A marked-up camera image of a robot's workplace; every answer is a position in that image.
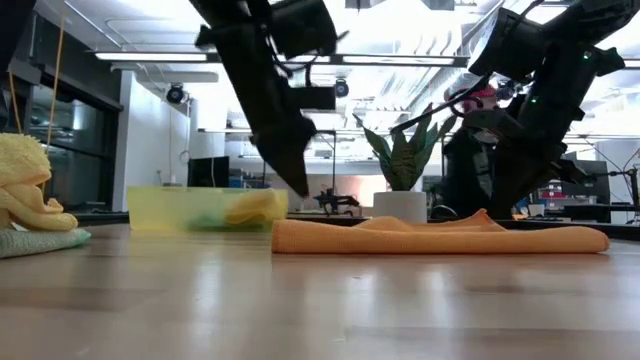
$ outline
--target wooden table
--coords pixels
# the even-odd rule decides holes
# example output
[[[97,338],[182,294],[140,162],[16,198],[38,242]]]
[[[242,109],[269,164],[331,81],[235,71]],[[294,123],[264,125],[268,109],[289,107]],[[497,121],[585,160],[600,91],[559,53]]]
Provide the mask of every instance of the wooden table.
[[[272,256],[267,234],[129,234],[0,261],[0,359],[638,359],[640,247]]]

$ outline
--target green object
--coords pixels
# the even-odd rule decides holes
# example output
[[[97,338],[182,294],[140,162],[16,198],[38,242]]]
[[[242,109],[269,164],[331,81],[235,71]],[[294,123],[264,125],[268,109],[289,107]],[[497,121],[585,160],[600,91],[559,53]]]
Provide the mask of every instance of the green object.
[[[0,258],[40,254],[85,244],[91,234],[82,229],[69,232],[0,230]]]
[[[429,105],[425,112],[431,111]],[[362,119],[356,114],[354,118],[364,129],[367,141],[373,148],[373,153],[380,160],[380,168],[385,179],[393,191],[409,191],[416,184],[424,171],[424,167],[431,158],[433,147],[446,135],[456,123],[456,116],[452,115],[438,130],[438,124],[429,128],[431,116],[418,123],[416,132],[407,142],[402,132],[393,135],[393,149],[387,140],[375,132],[364,127]]]

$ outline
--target orange towel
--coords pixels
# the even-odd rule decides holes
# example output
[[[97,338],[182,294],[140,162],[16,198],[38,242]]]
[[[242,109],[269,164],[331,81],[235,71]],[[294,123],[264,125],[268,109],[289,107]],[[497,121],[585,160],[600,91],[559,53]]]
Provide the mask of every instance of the orange towel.
[[[393,217],[354,227],[276,221],[271,250],[289,254],[529,254],[598,253],[607,236],[587,227],[507,231],[484,210],[442,224],[411,225]]]

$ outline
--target yellow plastic container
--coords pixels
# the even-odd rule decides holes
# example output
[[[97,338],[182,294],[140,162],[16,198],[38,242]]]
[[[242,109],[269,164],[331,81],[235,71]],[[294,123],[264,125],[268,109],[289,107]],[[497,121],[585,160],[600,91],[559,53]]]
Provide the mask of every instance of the yellow plastic container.
[[[287,216],[285,190],[129,187],[134,230],[268,230]]]

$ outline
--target ceiling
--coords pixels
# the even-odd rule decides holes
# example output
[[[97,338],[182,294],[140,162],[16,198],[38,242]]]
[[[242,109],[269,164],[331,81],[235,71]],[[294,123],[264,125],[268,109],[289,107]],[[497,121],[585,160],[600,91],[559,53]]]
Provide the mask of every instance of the ceiling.
[[[338,33],[350,31],[339,44],[338,53],[385,55],[469,55],[468,43],[462,44],[462,39],[469,36],[474,24],[492,8],[503,4],[522,11],[529,2],[460,0],[460,4],[466,5],[457,6],[455,11],[432,11],[421,0],[386,0],[358,11],[347,9],[345,0],[325,0]],[[188,0],[39,0],[36,10],[54,22],[59,22],[64,13],[66,30],[96,51],[197,51],[193,41],[202,23]],[[539,8],[529,18],[545,22],[561,11],[558,7]],[[636,17],[632,24],[602,45],[617,46],[626,58],[636,57],[640,55],[640,43],[633,34],[639,30],[640,17]],[[141,69],[159,70],[165,74],[218,73],[218,86],[225,87],[229,94],[229,119],[236,128],[247,127],[220,64],[147,65]],[[338,101],[335,113],[309,113],[308,116],[319,128],[355,129],[355,121],[350,116],[355,111],[363,115],[367,127],[386,130],[403,114],[406,117],[420,113],[429,102],[442,101],[446,88],[474,81],[463,73],[460,69],[424,67],[317,66],[312,72],[313,83],[333,85],[336,78],[346,78],[350,94]],[[302,82],[299,75],[291,79],[293,85]],[[635,106],[639,83],[640,71],[618,72],[597,79],[583,108],[593,114],[606,114],[611,106],[618,109],[620,98],[624,97],[622,103],[627,108],[622,110],[628,111]],[[167,85],[155,84],[157,87]],[[577,128],[587,133],[609,129],[599,119],[584,121]],[[317,146],[328,145],[319,140]],[[343,147],[342,151],[353,157],[370,154],[363,139],[345,141]]]

